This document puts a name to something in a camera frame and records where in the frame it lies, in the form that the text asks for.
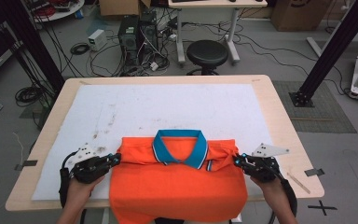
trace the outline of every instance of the white board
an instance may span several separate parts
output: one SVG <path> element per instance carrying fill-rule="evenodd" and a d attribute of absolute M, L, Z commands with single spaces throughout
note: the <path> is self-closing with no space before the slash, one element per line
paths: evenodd
<path fill-rule="evenodd" d="M 124 136 L 155 136 L 159 129 L 196 129 L 209 140 L 235 139 L 249 154 L 262 142 L 272 144 L 249 84 L 85 85 L 48 154 L 33 200 L 59 200 L 62 162 L 85 143 L 105 147 L 104 156 L 116 153 Z M 91 198 L 108 199 L 109 182 L 110 173 Z M 248 184 L 248 193 L 261 195 L 261 190 Z"/>

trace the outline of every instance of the teal collar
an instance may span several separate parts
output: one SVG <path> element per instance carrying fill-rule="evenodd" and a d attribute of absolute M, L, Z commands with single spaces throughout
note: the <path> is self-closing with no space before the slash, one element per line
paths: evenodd
<path fill-rule="evenodd" d="M 198 139 L 190 156 L 185 161 L 179 161 L 171 155 L 161 137 L 198 137 Z M 166 165 L 171 162 L 184 163 L 199 169 L 206 159 L 208 145 L 200 130 L 158 130 L 153 141 L 153 151 L 157 161 Z"/>

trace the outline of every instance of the floor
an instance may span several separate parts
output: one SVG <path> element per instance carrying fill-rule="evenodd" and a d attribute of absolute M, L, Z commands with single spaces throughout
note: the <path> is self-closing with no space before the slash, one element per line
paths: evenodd
<path fill-rule="evenodd" d="M 68 17 L 51 24 L 61 42 L 63 50 L 70 56 L 69 49 L 76 43 L 87 41 L 90 30 L 103 27 L 117 34 L 118 21 L 100 21 L 94 14 L 82 20 Z M 321 45 L 329 37 L 324 30 L 325 21 L 316 31 L 312 32 L 277 32 L 268 20 L 241 20 L 239 21 L 239 34 L 251 37 L 257 44 L 271 49 L 293 49 L 316 59 L 316 55 L 306 42 L 306 37 L 314 37 Z M 219 36 L 211 34 L 204 27 L 186 26 L 185 39 L 197 40 L 201 38 L 219 39 Z M 51 40 L 45 31 L 40 31 L 51 56 L 59 66 L 57 52 L 52 47 Z M 261 49 L 250 39 L 242 37 L 238 39 L 242 45 L 237 45 L 241 62 L 232 65 L 230 62 L 219 66 L 216 70 L 221 75 L 255 75 L 265 74 L 272 80 L 303 81 L 307 74 L 298 67 L 283 66 L 277 63 L 270 55 L 258 55 L 258 53 L 272 53 L 281 63 L 290 63 L 304 67 L 310 72 L 314 61 L 287 50 Z M 195 66 L 187 62 L 180 66 L 175 62 L 176 54 L 174 45 L 167 47 L 170 53 L 170 67 L 164 74 L 157 76 L 181 76 Z M 119 47 L 107 49 L 95 60 L 94 64 L 105 67 L 113 72 L 120 56 Z M 351 76 L 355 58 L 358 56 L 358 42 L 352 42 L 338 60 L 336 66 L 342 74 L 342 87 L 351 85 Z M 88 54 L 74 56 L 72 64 L 83 76 L 87 76 L 86 64 Z M 74 75 L 69 69 L 63 74 L 65 78 Z M 339 83 L 340 77 L 336 70 L 332 70 L 327 76 Z M 23 111 L 14 100 L 14 94 L 21 88 L 28 87 L 30 81 L 24 74 L 21 66 L 14 58 L 10 58 L 0 68 L 0 103 L 4 108 L 0 111 L 0 223 L 54 223 L 60 211 L 40 212 L 8 212 L 4 204 L 10 194 L 20 172 L 14 168 L 20 162 L 26 160 L 29 149 L 39 135 L 32 119 L 19 119 Z M 322 168 L 325 175 L 320 179 L 324 186 L 325 195 L 320 199 L 298 200 L 299 223 L 358 223 L 358 101 L 338 94 L 332 82 L 327 86 L 336 97 L 337 102 L 344 110 L 357 133 L 298 133 L 304 148 L 310 157 L 310 161 L 317 169 Z M 335 207 L 337 210 L 308 208 L 309 205 Z M 101 223 L 102 209 L 90 209 L 86 223 Z M 247 203 L 242 211 L 243 223 L 268 223 L 270 210 L 265 203 Z"/>

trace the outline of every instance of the stool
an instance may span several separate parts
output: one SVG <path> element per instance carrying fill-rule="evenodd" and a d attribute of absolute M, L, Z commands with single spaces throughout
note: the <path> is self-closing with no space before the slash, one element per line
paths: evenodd
<path fill-rule="evenodd" d="M 192 76 L 197 71 L 201 71 L 203 76 L 219 75 L 214 69 L 226 62 L 228 52 L 222 44 L 216 41 L 199 40 L 188 46 L 187 57 L 193 64 L 201 66 L 201 68 L 188 72 L 188 76 Z"/>

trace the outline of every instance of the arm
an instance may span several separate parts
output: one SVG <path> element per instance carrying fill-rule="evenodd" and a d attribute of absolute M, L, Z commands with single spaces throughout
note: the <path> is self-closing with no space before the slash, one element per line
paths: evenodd
<path fill-rule="evenodd" d="M 297 220 L 290 209 L 289 201 L 278 178 L 268 183 L 261 183 L 257 179 L 251 179 L 263 190 L 264 198 L 272 208 L 281 224 L 297 224 Z"/>
<path fill-rule="evenodd" d="M 71 179 L 66 198 L 66 205 L 57 224 L 75 224 L 84 209 L 94 187 L 103 180 L 104 176 L 90 184 L 82 184 L 75 178 Z"/>

